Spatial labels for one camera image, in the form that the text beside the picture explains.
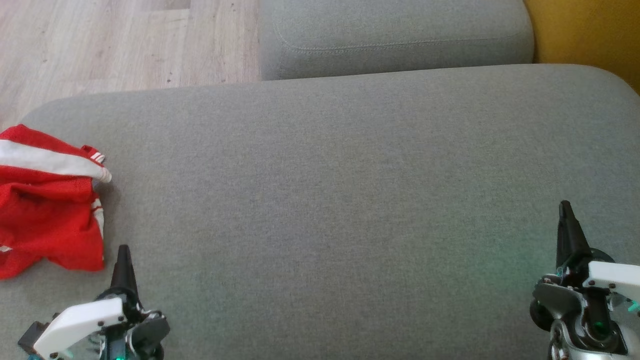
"red fabric with white stripes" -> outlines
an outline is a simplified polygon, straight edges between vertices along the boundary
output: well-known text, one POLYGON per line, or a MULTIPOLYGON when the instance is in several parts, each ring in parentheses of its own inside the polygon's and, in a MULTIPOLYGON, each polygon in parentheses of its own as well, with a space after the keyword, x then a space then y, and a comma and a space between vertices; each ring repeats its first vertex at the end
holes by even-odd
POLYGON ((68 174, 74 163, 92 170, 81 158, 95 164, 96 174, 104 173, 102 164, 91 159, 97 150, 78 149, 23 125, 2 132, 0 145, 5 145, 0 146, 0 246, 11 248, 0 251, 0 279, 14 277, 42 258, 70 270, 103 269, 93 178, 68 174), (50 157, 54 163, 44 164, 46 159, 38 156, 20 158, 21 150, 32 154, 33 148, 58 153, 50 157), (67 173, 55 174, 58 166, 67 173))

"sofa cushion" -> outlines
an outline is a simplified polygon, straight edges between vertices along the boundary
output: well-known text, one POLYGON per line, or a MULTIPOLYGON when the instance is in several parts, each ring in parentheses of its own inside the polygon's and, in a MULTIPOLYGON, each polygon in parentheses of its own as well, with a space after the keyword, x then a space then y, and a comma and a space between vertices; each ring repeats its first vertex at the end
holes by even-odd
POLYGON ((91 301, 131 246, 167 359, 540 359, 557 206, 640 264, 640 98, 602 70, 512 65, 93 95, 28 126, 91 144, 107 270, 0 282, 0 354, 91 301))
POLYGON ((262 0, 263 79, 530 63, 520 0, 262 0))

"gray sofa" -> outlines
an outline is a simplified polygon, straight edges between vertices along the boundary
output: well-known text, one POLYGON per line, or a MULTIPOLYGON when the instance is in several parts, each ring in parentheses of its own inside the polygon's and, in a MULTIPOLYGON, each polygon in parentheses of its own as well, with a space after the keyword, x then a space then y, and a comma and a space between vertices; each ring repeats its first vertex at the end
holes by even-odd
MULTIPOLYGON (((107 266, 128 243, 166 359, 544 358, 528 306, 562 199, 640 263, 640 97, 591 67, 102 94, 24 123, 107 156, 107 266)), ((110 276, 42 261, 0 283, 0 354, 110 276)))

